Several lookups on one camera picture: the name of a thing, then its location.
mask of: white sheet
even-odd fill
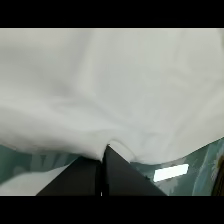
[[[0,144],[168,162],[224,136],[217,29],[0,29]]]

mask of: white sticker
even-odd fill
[[[168,178],[177,177],[187,173],[188,164],[172,166],[168,168],[158,169],[155,171],[154,182],[166,180]]]

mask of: white rectangle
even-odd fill
[[[154,182],[165,180],[172,177],[177,177],[187,173],[188,164],[172,166],[168,168],[158,169],[155,171]]]

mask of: white cloth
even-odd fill
[[[0,29],[0,144],[168,162],[224,136],[217,29]]]

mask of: white label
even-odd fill
[[[188,164],[172,166],[164,169],[158,169],[155,171],[154,182],[166,180],[168,178],[177,177],[187,173]]]

